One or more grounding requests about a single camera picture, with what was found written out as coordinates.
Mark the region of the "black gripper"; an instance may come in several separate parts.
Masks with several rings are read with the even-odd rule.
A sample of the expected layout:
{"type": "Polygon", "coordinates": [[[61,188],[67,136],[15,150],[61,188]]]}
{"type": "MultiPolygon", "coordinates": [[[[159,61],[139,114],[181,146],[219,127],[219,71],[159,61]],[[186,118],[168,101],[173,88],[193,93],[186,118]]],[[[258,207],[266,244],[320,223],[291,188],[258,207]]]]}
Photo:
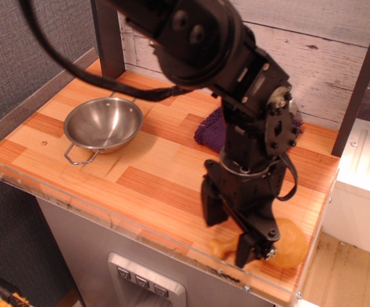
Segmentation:
{"type": "Polygon", "coordinates": [[[272,204],[284,180],[284,156],[272,161],[262,172],[243,170],[232,161],[204,163],[207,173],[201,188],[202,209],[207,226],[231,217],[242,229],[237,241],[235,264],[243,268],[259,259],[276,255],[280,231],[272,204]]]}

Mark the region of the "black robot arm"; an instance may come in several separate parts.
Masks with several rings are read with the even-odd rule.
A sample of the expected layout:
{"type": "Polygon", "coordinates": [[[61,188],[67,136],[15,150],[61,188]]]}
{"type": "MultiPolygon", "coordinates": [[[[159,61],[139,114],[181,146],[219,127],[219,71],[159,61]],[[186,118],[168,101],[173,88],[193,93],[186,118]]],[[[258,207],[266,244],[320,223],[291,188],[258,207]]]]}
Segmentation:
{"type": "Polygon", "coordinates": [[[233,218],[242,229],[236,265],[269,259],[280,232],[273,216],[287,155],[296,144],[288,75],[262,49],[228,1],[110,1],[127,23],[154,43],[164,75],[184,90],[208,88],[221,98],[225,144],[205,162],[204,218],[233,218]]]}

